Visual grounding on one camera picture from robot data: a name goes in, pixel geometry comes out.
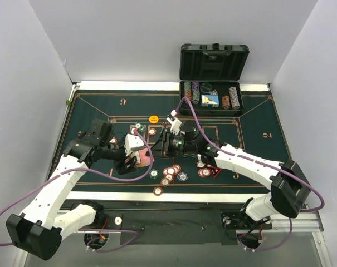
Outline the red playing card deck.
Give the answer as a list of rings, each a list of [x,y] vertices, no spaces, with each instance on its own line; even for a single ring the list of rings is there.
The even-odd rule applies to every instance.
[[[136,167],[146,167],[150,165],[151,158],[147,148],[136,151],[135,156],[137,159],[137,162],[135,164]]]

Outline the orange big blind button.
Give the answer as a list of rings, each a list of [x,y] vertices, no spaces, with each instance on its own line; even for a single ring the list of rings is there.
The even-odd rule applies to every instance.
[[[159,117],[158,117],[157,115],[151,115],[151,116],[149,117],[149,122],[150,122],[151,124],[156,124],[156,123],[159,122]]]

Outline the red poker chip stack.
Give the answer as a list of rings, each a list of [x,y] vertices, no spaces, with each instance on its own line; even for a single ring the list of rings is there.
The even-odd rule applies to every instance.
[[[161,185],[166,187],[170,184],[174,184],[174,179],[180,173],[181,169],[181,166],[178,164],[165,168],[163,170],[164,177],[160,181]]]

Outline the green poker chip stack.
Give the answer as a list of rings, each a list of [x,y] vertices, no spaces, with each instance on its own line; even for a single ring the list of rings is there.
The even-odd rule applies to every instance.
[[[151,179],[155,180],[159,177],[159,171],[156,169],[152,169],[149,173]]]

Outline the green chips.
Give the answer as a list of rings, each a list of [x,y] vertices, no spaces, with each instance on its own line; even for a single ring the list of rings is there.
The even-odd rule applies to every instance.
[[[136,123],[135,125],[134,125],[134,127],[135,127],[135,129],[138,131],[138,132],[145,132],[145,130],[146,130],[146,126],[144,125],[144,124],[142,124],[142,123]]]

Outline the blue poker chip stack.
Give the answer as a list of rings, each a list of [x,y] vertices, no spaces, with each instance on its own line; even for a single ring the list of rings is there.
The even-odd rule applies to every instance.
[[[177,179],[181,182],[186,182],[188,180],[188,175],[184,172],[180,172],[177,174]]]

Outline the moved red chip group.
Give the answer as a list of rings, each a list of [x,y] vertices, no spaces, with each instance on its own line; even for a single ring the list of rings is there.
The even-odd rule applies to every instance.
[[[200,177],[209,177],[212,174],[210,165],[198,161],[196,166],[198,167],[198,175]]]

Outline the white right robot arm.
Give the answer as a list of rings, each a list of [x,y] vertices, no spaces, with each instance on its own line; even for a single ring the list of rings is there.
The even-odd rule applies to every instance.
[[[163,130],[152,153],[155,157],[196,156],[206,165],[236,172],[263,185],[269,192],[247,200],[239,213],[240,224],[246,228],[274,214],[296,218],[311,192],[297,162],[271,161],[248,154],[209,138],[193,120]]]

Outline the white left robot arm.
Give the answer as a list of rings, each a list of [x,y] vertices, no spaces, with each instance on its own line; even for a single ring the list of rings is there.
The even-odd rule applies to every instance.
[[[14,246],[49,260],[72,233],[84,226],[99,229],[104,225],[104,207],[91,200],[64,215],[57,213],[75,184],[97,161],[114,161],[120,174],[135,169],[136,159],[130,156],[145,147],[142,137],[132,130],[125,135],[122,145],[116,145],[111,142],[113,132],[111,123],[93,120],[89,131],[68,144],[37,196],[19,215],[12,214],[7,219],[6,228]]]

